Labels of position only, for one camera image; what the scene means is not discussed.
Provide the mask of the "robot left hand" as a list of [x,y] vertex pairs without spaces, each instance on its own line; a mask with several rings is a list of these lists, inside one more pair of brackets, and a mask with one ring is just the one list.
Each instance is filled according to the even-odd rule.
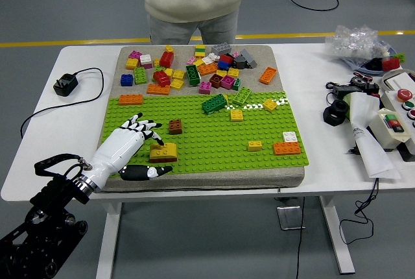
[[162,126],[153,120],[140,120],[142,113],[133,115],[119,128],[115,129],[104,143],[97,149],[89,161],[91,170],[85,171],[84,176],[93,182],[98,190],[102,190],[107,179],[119,171],[130,161],[144,145],[152,138],[159,145],[163,145],[162,138],[154,132]]

